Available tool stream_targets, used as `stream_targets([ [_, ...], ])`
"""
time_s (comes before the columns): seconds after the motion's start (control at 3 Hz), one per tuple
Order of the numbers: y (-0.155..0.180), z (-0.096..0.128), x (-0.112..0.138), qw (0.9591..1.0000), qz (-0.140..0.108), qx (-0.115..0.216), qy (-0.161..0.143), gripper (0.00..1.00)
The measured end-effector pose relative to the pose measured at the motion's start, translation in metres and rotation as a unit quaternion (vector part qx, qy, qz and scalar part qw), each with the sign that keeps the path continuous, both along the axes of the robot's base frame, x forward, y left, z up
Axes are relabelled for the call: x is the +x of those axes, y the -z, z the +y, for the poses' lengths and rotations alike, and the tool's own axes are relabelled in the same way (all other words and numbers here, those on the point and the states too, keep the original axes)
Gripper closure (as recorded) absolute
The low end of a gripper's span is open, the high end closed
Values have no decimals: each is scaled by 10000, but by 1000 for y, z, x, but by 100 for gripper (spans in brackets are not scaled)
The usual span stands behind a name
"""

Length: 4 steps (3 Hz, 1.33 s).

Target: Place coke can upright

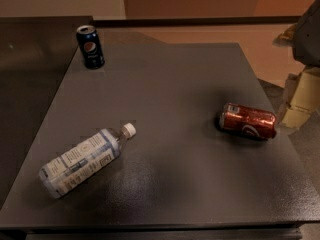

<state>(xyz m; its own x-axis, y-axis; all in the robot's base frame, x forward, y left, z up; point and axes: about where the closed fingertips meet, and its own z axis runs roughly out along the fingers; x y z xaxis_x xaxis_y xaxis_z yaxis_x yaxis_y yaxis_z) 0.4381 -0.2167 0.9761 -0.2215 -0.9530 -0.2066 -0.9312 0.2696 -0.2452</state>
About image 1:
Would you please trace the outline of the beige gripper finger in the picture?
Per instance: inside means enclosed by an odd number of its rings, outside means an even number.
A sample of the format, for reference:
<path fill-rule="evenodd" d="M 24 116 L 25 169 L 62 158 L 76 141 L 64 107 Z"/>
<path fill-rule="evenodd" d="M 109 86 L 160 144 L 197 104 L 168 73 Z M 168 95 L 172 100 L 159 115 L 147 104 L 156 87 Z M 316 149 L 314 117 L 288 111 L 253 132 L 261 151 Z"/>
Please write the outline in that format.
<path fill-rule="evenodd" d="M 320 68 L 305 67 L 298 75 L 289 74 L 278 111 L 279 124 L 298 129 L 319 106 Z"/>
<path fill-rule="evenodd" d="M 293 40 L 296 32 L 296 24 L 291 25 L 289 28 L 287 28 L 285 31 L 280 33 L 274 40 L 273 44 L 276 46 L 292 46 Z"/>

